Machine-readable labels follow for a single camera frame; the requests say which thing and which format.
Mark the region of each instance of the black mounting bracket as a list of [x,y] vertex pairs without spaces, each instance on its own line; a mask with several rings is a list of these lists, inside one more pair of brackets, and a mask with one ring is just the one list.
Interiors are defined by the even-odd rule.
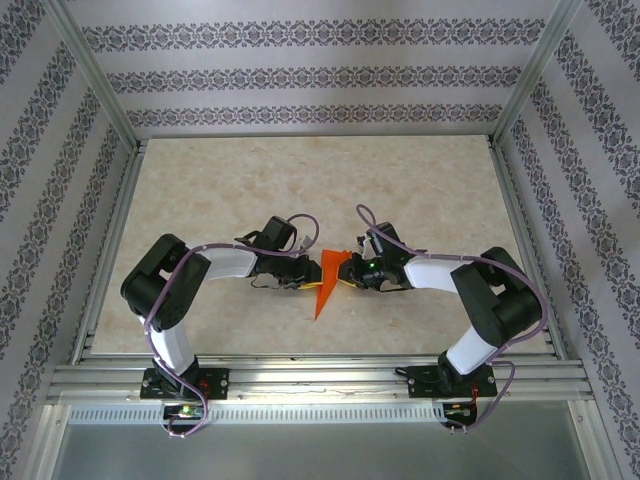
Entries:
[[[229,369],[200,367],[193,385],[204,393],[208,400],[226,400],[229,391]],[[173,385],[158,375],[155,368],[147,368],[142,376],[140,398],[145,400],[193,400],[196,397],[181,395]]]
[[438,372],[438,365],[418,365],[396,368],[396,373],[407,379],[409,398],[465,398],[470,397],[472,388],[477,388],[478,397],[498,395],[493,368],[482,365],[461,381],[445,387]]

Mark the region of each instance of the beige marble tabletop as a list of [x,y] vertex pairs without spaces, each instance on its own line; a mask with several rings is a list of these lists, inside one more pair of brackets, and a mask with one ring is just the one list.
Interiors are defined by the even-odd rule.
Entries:
[[[140,353],[142,327],[122,281],[163,233],[226,242],[272,215],[315,215],[323,248],[351,250],[365,203],[407,245],[438,253],[517,248],[482,136],[152,140],[111,275],[94,353]],[[312,225],[297,222],[311,235]],[[210,354],[440,353],[468,328],[459,297],[434,290],[381,294],[337,285],[313,321],[315,290],[254,289],[248,279],[204,284],[185,318]],[[517,351],[545,352],[542,338]]]

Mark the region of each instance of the patterned wallpaper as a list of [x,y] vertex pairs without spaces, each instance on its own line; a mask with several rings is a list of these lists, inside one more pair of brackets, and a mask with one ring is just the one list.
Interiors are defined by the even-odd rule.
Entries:
[[0,1],[0,479],[68,361],[129,157],[42,7]]
[[639,27],[632,2],[583,4],[503,150],[624,478],[640,478]]
[[556,1],[104,3],[69,6],[145,138],[490,133]]

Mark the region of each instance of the wire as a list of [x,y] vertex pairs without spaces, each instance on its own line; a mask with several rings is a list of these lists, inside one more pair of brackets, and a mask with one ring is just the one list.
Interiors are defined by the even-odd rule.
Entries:
[[173,368],[171,368],[167,362],[165,362],[162,357],[160,356],[160,352],[158,352],[158,349],[156,348],[156,346],[153,344],[153,340],[151,339],[151,323],[153,322],[153,319],[156,317],[158,310],[160,310],[160,307],[162,306],[162,302],[164,301],[165,297],[167,296],[167,293],[169,292],[169,290],[171,289],[171,286],[175,283],[176,281],[176,277],[177,274],[180,272],[180,270],[182,270],[182,267],[184,267],[185,263],[187,263],[187,260],[189,260],[189,258],[191,258],[192,255],[195,255],[198,252],[204,252],[206,250],[211,250],[213,248],[231,248],[231,249],[235,249],[235,250],[244,250],[246,252],[253,252],[253,253],[260,253],[262,255],[271,255],[274,257],[293,257],[296,255],[302,255],[303,253],[305,253],[307,250],[309,250],[318,240],[318,236],[320,235],[320,224],[318,223],[318,220],[316,220],[316,218],[313,215],[309,215],[307,213],[298,213],[296,215],[293,215],[292,217],[289,217],[289,221],[294,220],[296,218],[307,218],[309,220],[311,220],[315,226],[315,234],[313,236],[313,238],[311,239],[311,242],[306,245],[305,247],[301,247],[297,250],[292,250],[292,251],[287,251],[287,252],[272,252],[269,250],[263,250],[260,248],[254,248],[254,247],[248,247],[246,245],[241,245],[241,244],[235,244],[235,243],[207,243],[204,245],[198,245],[197,247],[192,248],[191,250],[189,250],[178,262],[178,264],[176,265],[176,268],[174,268],[173,272],[171,273],[171,276],[169,277],[169,279],[167,280],[167,283],[165,283],[164,287],[162,288],[162,291],[160,292],[160,295],[158,295],[158,298],[156,299],[155,303],[153,304],[153,307],[151,307],[151,311],[149,312],[149,315],[147,315],[147,318],[144,321],[144,335],[147,339],[147,343],[149,344],[149,348],[151,349],[151,352],[153,353],[153,358],[156,361],[156,363],[160,366],[160,368],[162,368],[165,372],[167,372],[167,374],[173,378],[176,382],[178,382],[179,384],[183,385],[185,388],[191,390],[200,400],[200,402],[202,403],[202,408],[203,408],[203,412],[202,412],[202,418],[200,419],[200,421],[195,424],[192,428],[190,428],[189,430],[187,430],[184,433],[176,433],[173,429],[172,429],[172,422],[169,422],[167,427],[165,428],[165,430],[167,430],[167,432],[169,433],[170,437],[180,437],[180,438],[185,438],[188,437],[189,435],[193,435],[194,433],[196,433],[198,430],[200,430],[204,424],[207,422],[207,417],[209,416],[209,405],[207,402],[206,397],[204,396],[204,394],[198,390],[194,385],[190,384],[189,382],[185,381],[184,379],[182,379],[174,370]]
[[[517,338],[514,338],[514,339],[506,342],[502,347],[498,348],[493,354],[489,355],[489,357],[485,360],[485,363],[489,363],[489,362],[493,361],[494,358],[496,358],[498,355],[500,355],[502,352],[504,352],[511,345],[515,345],[516,343],[524,342],[525,340],[528,340],[528,339],[536,336],[538,333],[540,333],[540,331],[542,331],[542,329],[544,329],[547,326],[547,322],[548,322],[548,319],[549,319],[549,307],[547,306],[546,299],[542,295],[542,292],[540,291],[538,286],[534,282],[532,282],[526,275],[524,275],[523,273],[519,272],[518,270],[510,267],[509,265],[505,265],[504,263],[497,262],[495,260],[491,260],[490,258],[476,257],[476,256],[472,256],[472,255],[451,255],[451,254],[429,253],[429,252],[426,252],[424,250],[416,250],[416,249],[407,247],[404,243],[399,242],[398,240],[390,237],[389,235],[387,235],[386,233],[381,231],[376,226],[376,223],[377,223],[376,222],[376,216],[374,215],[373,211],[369,207],[367,207],[366,205],[363,205],[362,203],[359,203],[358,205],[356,205],[356,213],[362,219],[362,221],[373,232],[375,232],[377,235],[379,235],[380,237],[384,238],[385,240],[387,240],[391,244],[395,245],[396,247],[401,248],[401,249],[405,250],[406,252],[412,253],[413,255],[415,255],[417,257],[426,258],[427,260],[445,260],[445,261],[452,261],[452,262],[479,262],[479,263],[484,263],[484,264],[487,264],[487,265],[491,265],[494,268],[499,268],[503,272],[505,272],[505,273],[507,273],[507,274],[509,274],[509,275],[511,275],[513,277],[516,277],[518,280],[523,282],[527,287],[529,287],[529,289],[531,289],[533,294],[538,299],[538,303],[540,304],[541,315],[540,315],[540,321],[538,322],[538,325],[533,330],[531,330],[530,332],[525,333],[525,334],[523,334],[523,335],[521,335],[521,336],[519,336]],[[499,362],[493,362],[493,363],[494,363],[494,365],[510,365],[511,366],[511,374],[509,375],[509,378],[507,379],[504,387],[502,387],[502,390],[500,391],[498,396],[496,396],[496,398],[493,400],[493,402],[491,402],[489,407],[484,411],[484,413],[480,416],[480,418],[478,420],[476,420],[476,422],[473,425],[467,427],[467,426],[461,424],[460,422],[450,421],[451,423],[457,423],[458,426],[460,428],[462,428],[464,433],[467,433],[469,430],[473,430],[474,428],[476,428],[477,426],[482,424],[487,419],[487,417],[489,415],[491,415],[493,410],[495,410],[495,408],[498,406],[498,403],[500,402],[502,397],[507,392],[507,389],[511,385],[511,382],[513,381],[513,377],[515,376],[515,373],[516,373],[516,366],[513,364],[513,362],[510,362],[508,360],[501,360]]]

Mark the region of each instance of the orange fabric piece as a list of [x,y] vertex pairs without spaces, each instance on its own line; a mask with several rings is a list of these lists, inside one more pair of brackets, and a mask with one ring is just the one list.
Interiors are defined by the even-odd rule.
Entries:
[[314,321],[318,319],[318,315],[327,303],[333,287],[338,283],[338,269],[345,260],[351,258],[351,252],[342,251],[337,252],[335,250],[323,250],[322,251],[322,285],[318,287],[316,293],[316,315]]

